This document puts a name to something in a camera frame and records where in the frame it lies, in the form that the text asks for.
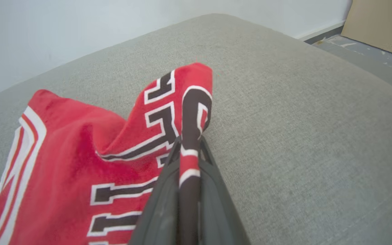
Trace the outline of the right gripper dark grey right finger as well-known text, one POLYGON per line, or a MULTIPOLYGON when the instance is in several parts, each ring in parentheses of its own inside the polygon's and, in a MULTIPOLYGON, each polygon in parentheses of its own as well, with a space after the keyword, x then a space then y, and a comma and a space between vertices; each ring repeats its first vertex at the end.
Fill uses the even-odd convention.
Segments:
POLYGON ((200 142, 201 215, 199 245, 251 245, 230 193, 204 137, 200 142))

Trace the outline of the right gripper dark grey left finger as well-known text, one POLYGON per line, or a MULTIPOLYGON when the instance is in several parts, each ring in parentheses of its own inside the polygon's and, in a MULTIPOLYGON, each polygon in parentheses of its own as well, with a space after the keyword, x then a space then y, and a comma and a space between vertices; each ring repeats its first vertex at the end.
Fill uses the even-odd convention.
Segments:
POLYGON ((178 244, 180 145, 181 137, 178 136, 137 221, 129 245, 178 244))

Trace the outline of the red jersey with black lettering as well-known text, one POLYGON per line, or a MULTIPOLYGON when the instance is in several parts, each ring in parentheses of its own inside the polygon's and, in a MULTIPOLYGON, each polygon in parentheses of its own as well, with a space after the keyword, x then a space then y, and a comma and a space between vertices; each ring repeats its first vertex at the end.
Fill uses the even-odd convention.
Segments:
POLYGON ((127 245, 179 138, 179 241, 197 245, 212 103, 213 71, 201 63, 149 84, 128 119, 37 91, 0 181, 0 245, 127 245))

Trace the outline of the grey fabric sofa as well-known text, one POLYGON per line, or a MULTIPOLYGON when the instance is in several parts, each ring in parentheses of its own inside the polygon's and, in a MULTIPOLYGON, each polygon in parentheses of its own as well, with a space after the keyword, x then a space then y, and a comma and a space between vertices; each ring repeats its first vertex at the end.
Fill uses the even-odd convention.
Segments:
POLYGON ((0 93, 0 177, 39 89, 127 117, 170 70, 213 70, 205 138, 252 245, 392 245, 392 86, 319 48, 209 14, 0 93))

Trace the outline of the beige cardboard board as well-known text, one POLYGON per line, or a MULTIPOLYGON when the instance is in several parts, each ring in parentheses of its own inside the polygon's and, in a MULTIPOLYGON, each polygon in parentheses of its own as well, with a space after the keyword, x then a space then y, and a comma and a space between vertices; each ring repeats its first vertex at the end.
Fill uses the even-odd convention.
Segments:
POLYGON ((341 36, 392 53, 392 0, 353 0, 341 36))

